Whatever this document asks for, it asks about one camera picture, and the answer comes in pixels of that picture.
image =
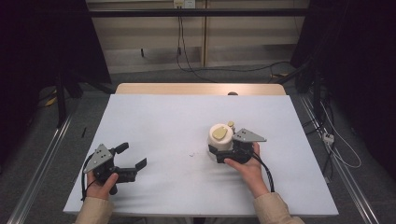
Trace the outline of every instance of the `metal bar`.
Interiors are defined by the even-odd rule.
[[[188,8],[188,9],[92,9],[90,11],[38,10],[39,16],[56,17],[303,17],[308,14],[329,13],[307,8]]]
[[[303,106],[309,116],[313,120],[315,128],[318,128],[318,122],[315,120],[315,113],[311,110],[313,109],[313,105],[309,99],[305,99],[302,95],[300,95],[300,99],[303,103]],[[321,139],[321,131],[318,130],[319,138]],[[330,147],[326,146],[327,151],[330,153]],[[338,152],[337,148],[334,148],[334,152],[337,153],[340,158],[341,155]],[[334,154],[332,154],[332,161],[334,162],[334,166],[337,169],[338,173],[341,176],[341,179],[346,186],[349,195],[352,198],[352,201],[355,203],[358,211],[361,213],[361,217],[366,224],[379,224],[379,220],[375,215],[374,209],[370,205],[369,201],[367,200],[366,196],[364,195],[363,191],[359,187],[358,183],[356,182],[355,178],[353,177],[352,173],[350,173],[348,167],[340,162],[337,158],[335,158]]]
[[[77,107],[78,103],[73,105],[73,108],[64,121],[62,127],[56,129],[43,159],[35,170],[35,173],[33,174],[32,179],[29,181],[27,188],[24,190],[20,200],[15,206],[7,224],[22,224],[26,219],[33,202],[35,201],[35,196],[40,190],[41,184],[43,183],[46,173],[50,168],[53,158],[55,157],[56,152],[58,151],[58,148],[64,139],[64,135],[67,131],[67,128],[69,127],[71,118]]]

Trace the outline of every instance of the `hand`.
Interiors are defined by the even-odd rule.
[[[254,152],[260,156],[260,145],[258,143],[253,143],[253,149]],[[269,193],[269,190],[262,179],[262,165],[254,158],[251,158],[245,164],[241,164],[231,159],[224,159],[224,162],[239,172],[245,180],[245,183],[247,183],[247,186],[252,192],[254,198],[258,198],[263,194]]]
[[[117,179],[119,178],[119,175],[117,173],[112,174],[106,183],[104,185],[101,185],[96,180],[95,175],[93,174],[93,171],[89,171],[87,173],[87,183],[88,185],[91,184],[87,188],[87,197],[92,197],[92,198],[98,198],[98,199],[104,199],[108,200],[108,193],[110,192],[111,188],[116,184]]]

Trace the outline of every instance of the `sleeve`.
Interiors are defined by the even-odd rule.
[[[103,199],[87,197],[78,213],[76,224],[102,224],[110,220],[113,203]]]
[[[288,205],[278,193],[267,193],[254,200],[254,208],[261,224],[304,224],[299,217],[291,217]]]

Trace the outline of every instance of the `person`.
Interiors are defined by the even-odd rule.
[[[260,145],[253,143],[254,152],[260,156]],[[224,162],[233,167],[244,179],[247,187],[254,197],[254,208],[261,224],[303,224],[299,217],[291,217],[289,208],[276,192],[270,192],[262,179],[262,165],[250,159],[241,164],[231,159]],[[113,174],[101,186],[93,183],[87,189],[87,198],[78,214],[76,224],[82,223],[107,223],[113,211],[113,204],[108,200],[108,194],[118,178]],[[87,173],[87,183],[95,180],[93,172]]]

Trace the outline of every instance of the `white tabletop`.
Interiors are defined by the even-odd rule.
[[[276,192],[298,216],[332,216],[337,209],[289,96],[112,95],[88,155],[99,146],[130,148],[116,155],[121,168],[148,165],[133,183],[118,184],[114,213],[127,216],[254,216],[241,176],[208,155],[212,125],[235,122],[268,139],[262,159]],[[268,184],[265,172],[264,180]],[[80,176],[66,213],[82,206]]]

